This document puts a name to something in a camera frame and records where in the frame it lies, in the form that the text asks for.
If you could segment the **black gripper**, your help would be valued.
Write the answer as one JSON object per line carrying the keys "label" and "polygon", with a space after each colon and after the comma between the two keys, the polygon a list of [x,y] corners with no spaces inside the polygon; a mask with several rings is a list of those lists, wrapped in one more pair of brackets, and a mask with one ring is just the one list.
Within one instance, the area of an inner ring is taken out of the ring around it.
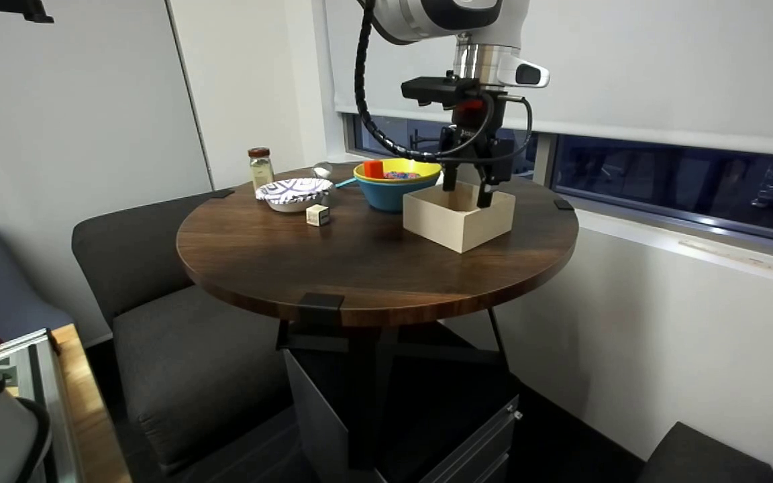
{"label": "black gripper", "polygon": [[502,102],[495,95],[466,95],[451,106],[451,122],[440,134],[443,191],[455,188],[462,162],[471,162],[481,177],[478,205],[491,205],[494,177],[512,171],[512,142],[498,140]]}

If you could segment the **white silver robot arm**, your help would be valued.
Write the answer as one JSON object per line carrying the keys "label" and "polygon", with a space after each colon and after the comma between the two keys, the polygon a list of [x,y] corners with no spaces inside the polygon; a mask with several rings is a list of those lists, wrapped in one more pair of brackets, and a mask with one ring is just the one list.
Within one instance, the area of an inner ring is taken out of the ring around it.
{"label": "white silver robot arm", "polygon": [[[478,205],[487,205],[494,188],[512,175],[512,158],[521,148],[505,149],[495,142],[505,103],[512,87],[545,87],[549,71],[521,57],[521,32],[529,0],[357,0],[363,24],[354,54],[354,102],[364,129],[395,156],[414,160],[436,160],[443,188],[455,188],[455,167],[471,162],[481,188]],[[440,132],[436,149],[408,148],[376,126],[364,98],[364,59],[371,32],[395,46],[410,46],[431,38],[452,38],[452,66],[436,78],[410,78],[399,86],[405,98],[418,103],[436,102],[451,112]],[[534,121],[526,95],[516,98]]]}

